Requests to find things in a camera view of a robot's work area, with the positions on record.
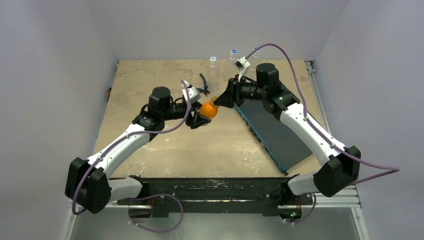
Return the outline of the clear plastic bottle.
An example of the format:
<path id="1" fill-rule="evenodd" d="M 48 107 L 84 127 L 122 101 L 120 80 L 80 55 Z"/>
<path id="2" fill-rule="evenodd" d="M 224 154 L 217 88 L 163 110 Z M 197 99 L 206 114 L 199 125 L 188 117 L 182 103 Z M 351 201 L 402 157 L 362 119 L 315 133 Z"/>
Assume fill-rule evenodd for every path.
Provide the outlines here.
<path id="1" fill-rule="evenodd" d="M 237 59 L 237 55 L 238 53 L 236 55 L 231 55 L 229 52 L 229 57 L 225 61 L 224 76 L 228 79 L 233 78 L 236 74 L 239 73 L 237 68 L 234 66 L 234 61 Z"/>

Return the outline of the orange juice bottle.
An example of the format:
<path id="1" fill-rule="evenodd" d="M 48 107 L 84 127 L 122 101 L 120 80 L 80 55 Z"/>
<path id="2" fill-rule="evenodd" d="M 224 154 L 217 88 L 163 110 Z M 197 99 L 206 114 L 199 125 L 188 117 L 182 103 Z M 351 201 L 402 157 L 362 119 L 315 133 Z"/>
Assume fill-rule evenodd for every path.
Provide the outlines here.
<path id="1" fill-rule="evenodd" d="M 218 105 L 216 105 L 216 106 L 210 105 L 210 100 L 209 100 L 208 102 L 205 102 L 200 107 L 199 113 L 206 118 L 213 119 L 217 115 L 218 109 L 219 109 L 219 106 Z"/>

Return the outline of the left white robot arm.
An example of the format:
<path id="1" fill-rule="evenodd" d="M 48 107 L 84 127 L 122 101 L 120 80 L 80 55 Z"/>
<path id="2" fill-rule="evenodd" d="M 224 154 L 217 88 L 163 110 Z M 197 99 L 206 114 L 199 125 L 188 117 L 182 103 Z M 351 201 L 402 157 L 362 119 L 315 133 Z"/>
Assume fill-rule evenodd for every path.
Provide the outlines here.
<path id="1" fill-rule="evenodd" d="M 196 129 L 210 123 L 210 119 L 200 114 L 199 89 L 187 81 L 182 82 L 182 87 L 181 102 L 172 98 L 169 88 L 154 88 L 147 104 L 118 138 L 87 158 L 71 161 L 64 193 L 71 200 L 74 215 L 85 211 L 97 214 L 109 202 L 123 199 L 131 199 L 138 205 L 148 201 L 149 191 L 139 180 L 110 178 L 135 151 L 157 135 L 173 132 L 182 125 Z"/>

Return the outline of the orange bottle cap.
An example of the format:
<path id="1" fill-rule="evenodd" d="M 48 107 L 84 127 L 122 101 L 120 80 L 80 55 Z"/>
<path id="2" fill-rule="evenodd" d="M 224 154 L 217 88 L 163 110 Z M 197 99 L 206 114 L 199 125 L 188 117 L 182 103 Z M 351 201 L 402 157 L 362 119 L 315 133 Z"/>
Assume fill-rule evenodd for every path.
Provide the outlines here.
<path id="1" fill-rule="evenodd" d="M 215 107 L 216 106 L 215 101 L 217 100 L 217 98 L 218 98 L 217 96 L 212 97 L 211 100 L 209 101 L 209 104 L 211 106 L 214 106 Z"/>

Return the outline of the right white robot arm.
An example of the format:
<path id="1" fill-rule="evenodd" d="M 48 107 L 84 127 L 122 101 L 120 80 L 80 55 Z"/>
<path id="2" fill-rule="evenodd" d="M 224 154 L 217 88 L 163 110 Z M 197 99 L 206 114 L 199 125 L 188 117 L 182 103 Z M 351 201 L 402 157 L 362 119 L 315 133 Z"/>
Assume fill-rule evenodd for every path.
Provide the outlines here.
<path id="1" fill-rule="evenodd" d="M 292 177 L 281 189 L 288 204 L 302 194 L 321 193 L 330 198 L 359 177 L 361 157 L 356 146 L 347 147 L 332 137 L 307 111 L 300 100 L 280 81 L 272 63 L 256 68 L 256 81 L 247 77 L 230 78 L 226 90 L 214 100 L 216 106 L 233 108 L 245 100 L 261 101 L 264 109 L 289 127 L 311 150 L 321 168 L 316 172 Z"/>

